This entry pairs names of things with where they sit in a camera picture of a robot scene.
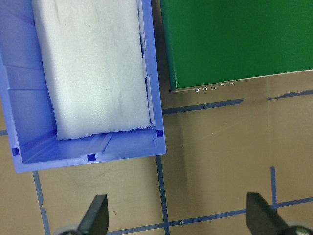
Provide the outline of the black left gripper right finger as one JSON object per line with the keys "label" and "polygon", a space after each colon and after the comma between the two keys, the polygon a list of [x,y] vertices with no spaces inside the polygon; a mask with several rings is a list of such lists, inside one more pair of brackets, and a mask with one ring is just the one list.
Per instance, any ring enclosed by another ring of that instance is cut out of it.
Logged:
{"label": "black left gripper right finger", "polygon": [[253,235],[311,235],[303,225],[288,225],[257,192],[246,194],[246,225]]}

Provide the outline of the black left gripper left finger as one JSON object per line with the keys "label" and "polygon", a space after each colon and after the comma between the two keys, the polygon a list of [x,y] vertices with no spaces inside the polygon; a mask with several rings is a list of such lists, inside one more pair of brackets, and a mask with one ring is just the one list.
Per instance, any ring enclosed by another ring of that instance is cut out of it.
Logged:
{"label": "black left gripper left finger", "polygon": [[106,235],[109,227],[109,207],[106,194],[96,195],[81,222],[58,228],[54,235]]}

